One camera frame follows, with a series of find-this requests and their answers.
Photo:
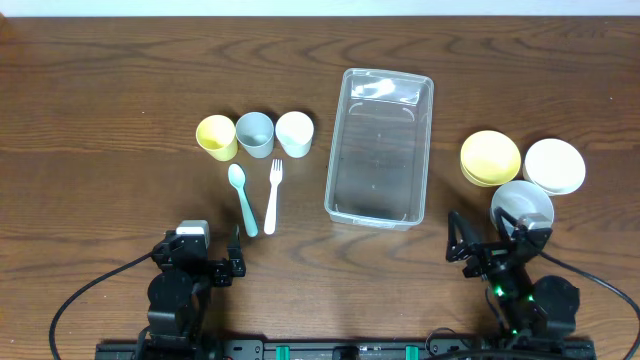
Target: wooden table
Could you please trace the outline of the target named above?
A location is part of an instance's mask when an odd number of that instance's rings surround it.
[[[446,215],[485,232],[494,188],[467,182],[463,140],[510,136],[524,154],[574,144],[587,180],[554,198],[547,251],[640,300],[640,19],[127,18],[8,19],[0,35],[0,358],[50,358],[55,311],[91,279],[150,251],[184,219],[206,219],[221,257],[242,223],[228,163],[194,138],[211,114],[300,110],[316,136],[284,159],[274,236],[242,237],[248,274],[217,293],[219,326],[269,339],[424,338],[440,326],[491,331],[486,283],[444,259]],[[408,232],[332,223],[323,200],[338,93],[350,67],[435,82],[427,214]],[[270,159],[240,150],[259,226]],[[619,359],[630,307],[543,259],[581,290],[576,335]],[[64,359],[147,324],[151,261],[99,284],[63,315]]]

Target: white cup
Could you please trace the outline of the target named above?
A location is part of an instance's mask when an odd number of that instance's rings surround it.
[[[540,214],[550,222],[553,222],[554,211],[551,199],[542,188],[528,181],[508,182],[500,186],[493,194],[489,217],[496,228],[498,226],[496,225],[494,212],[498,207],[501,207],[516,220],[523,215]],[[514,227],[507,221],[504,221],[504,227],[508,234],[511,234],[514,230]]]
[[[313,122],[307,115],[288,112],[276,123],[276,136],[287,155],[299,158],[307,155],[313,138]]]
[[[243,115],[236,124],[236,136],[254,158],[267,157],[273,151],[273,122],[263,113]]]

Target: light blue spoon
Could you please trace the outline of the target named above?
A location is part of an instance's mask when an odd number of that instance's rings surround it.
[[[238,166],[238,164],[231,164],[231,166],[229,166],[229,183],[238,190],[245,230],[247,230],[247,235],[254,237],[258,235],[258,224],[256,224],[256,219],[253,217],[253,213],[251,212],[251,207],[247,200],[247,194],[244,193],[244,183],[246,179],[244,171],[242,171],[242,168]]]

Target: fork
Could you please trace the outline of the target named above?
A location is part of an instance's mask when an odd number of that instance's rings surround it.
[[[271,182],[271,194],[269,194],[267,217],[264,220],[264,232],[267,235],[276,231],[276,208],[278,205],[278,185],[282,181],[282,160],[273,159],[269,181]]]

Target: black cable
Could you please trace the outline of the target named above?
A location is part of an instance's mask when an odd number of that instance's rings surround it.
[[[500,316],[500,313],[498,313],[498,310],[495,308],[495,306],[493,306],[493,304],[491,303],[491,300],[489,300],[489,287],[487,287],[486,289],[484,289],[484,298],[487,300],[487,305],[489,305],[489,309],[491,309],[491,312],[493,313],[493,315],[495,315],[496,320],[498,320],[498,325],[500,326],[500,332],[504,333],[504,322],[502,321],[502,317]]]
[[[424,348],[427,350],[427,352],[429,353],[429,355],[431,356],[436,356],[433,352],[431,352],[431,337],[433,337],[433,335],[435,335],[436,333],[440,332],[440,331],[448,331],[453,333],[454,335],[458,335],[457,332],[455,332],[454,330],[452,330],[451,328],[448,327],[440,327],[437,328],[435,330],[433,330],[429,336],[427,336],[427,339],[424,341]],[[473,348],[473,346],[471,346],[471,344],[466,343],[463,339],[459,339],[460,342],[462,342],[462,344],[466,347],[468,347],[469,349]]]
[[[137,258],[136,260],[133,260],[132,262],[123,265],[113,271],[110,271],[98,278],[96,278],[95,280],[93,280],[92,282],[88,283],[87,285],[83,286],[80,290],[76,291],[75,294],[71,295],[71,297],[69,299],[67,299],[67,301],[64,302],[64,304],[62,304],[62,306],[60,306],[60,309],[58,309],[58,312],[56,313],[56,315],[53,317],[53,320],[51,320],[51,326],[49,327],[49,347],[51,347],[51,354],[53,355],[53,359],[54,360],[60,360],[60,354],[58,353],[58,348],[56,347],[56,325],[58,325],[58,320],[60,320],[60,317],[62,316],[62,313],[67,309],[67,307],[69,307],[69,305],[71,305],[71,303],[73,302],[73,300],[77,299],[78,296],[82,295],[82,293],[84,293],[85,291],[89,290],[93,285],[101,282],[102,280],[108,279],[111,276],[129,269],[130,267],[133,267],[139,263],[141,263],[142,261],[146,260],[147,258],[151,257],[152,253],[148,253],[143,255],[142,257]]]
[[[552,353],[509,349],[452,351],[442,355],[431,356],[429,360],[471,359],[475,357],[497,357],[529,360],[576,360],[575,358]]]
[[[621,290],[619,290],[618,288],[616,288],[615,286],[609,284],[608,282],[600,279],[599,277],[590,274],[586,271],[582,271],[576,267],[573,267],[567,263],[564,263],[556,258],[554,258],[553,256],[545,253],[544,251],[538,251],[538,254],[544,258],[547,259],[549,261],[551,261],[552,263],[565,268],[569,271],[573,271],[574,273],[578,274],[578,275],[582,275],[584,277],[586,277],[587,279],[595,282],[596,284],[610,290],[611,292],[613,292],[614,294],[618,295],[619,297],[621,297],[624,301],[626,301],[629,305],[631,305],[631,307],[633,308],[633,310],[636,312],[636,317],[638,318],[638,334],[636,335],[636,340],[633,342],[633,345],[631,345],[631,349],[629,349],[629,352],[627,352],[627,355],[624,356],[625,360],[631,360],[631,358],[633,357],[633,355],[636,353],[636,351],[638,350],[638,347],[640,346],[640,307],[638,307],[638,304],[636,304],[633,299],[631,299],[627,294],[623,293]]]

